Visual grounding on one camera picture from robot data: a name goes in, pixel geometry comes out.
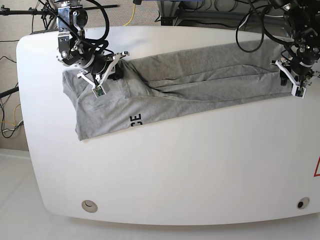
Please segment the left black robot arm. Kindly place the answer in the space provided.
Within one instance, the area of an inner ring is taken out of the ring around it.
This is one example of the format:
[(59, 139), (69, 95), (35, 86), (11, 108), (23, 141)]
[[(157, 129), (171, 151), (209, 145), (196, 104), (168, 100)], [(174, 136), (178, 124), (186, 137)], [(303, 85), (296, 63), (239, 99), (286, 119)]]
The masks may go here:
[[(252, 14), (257, 16), (261, 27), (261, 39), (259, 45), (253, 50), (241, 47), (238, 40), (240, 25), (235, 30), (237, 46), (245, 53), (253, 53), (260, 49), (264, 37), (282, 45), (289, 58), (273, 60), (272, 65), (280, 69), (281, 84), (284, 86), (289, 80), (292, 83), (291, 94), (295, 97), (304, 98), (307, 86), (320, 76), (318, 70), (312, 67), (320, 59), (320, 2), (318, 0), (269, 0), (261, 12), (257, 11), (253, 1), (247, 2), (250, 10), (246, 17)], [(273, 36), (265, 27), (265, 15), (269, 10), (282, 10), (282, 19), (285, 22), (285, 31), (291, 41), (281, 40)]]

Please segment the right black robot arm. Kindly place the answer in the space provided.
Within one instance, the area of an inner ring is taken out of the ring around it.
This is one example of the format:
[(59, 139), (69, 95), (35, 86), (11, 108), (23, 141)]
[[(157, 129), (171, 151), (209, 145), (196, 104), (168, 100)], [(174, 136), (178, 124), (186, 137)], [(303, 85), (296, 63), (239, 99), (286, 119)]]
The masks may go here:
[(105, 23), (102, 37), (92, 39), (86, 37), (88, 14), (79, 0), (54, 0), (53, 3), (59, 5), (56, 14), (58, 60), (67, 67), (80, 67), (77, 77), (92, 86), (96, 98), (105, 95), (104, 82), (123, 77), (123, 71), (117, 64), (129, 55), (128, 51), (115, 53), (108, 49), (110, 22), (105, 8), (95, 0), (90, 1), (101, 11)]

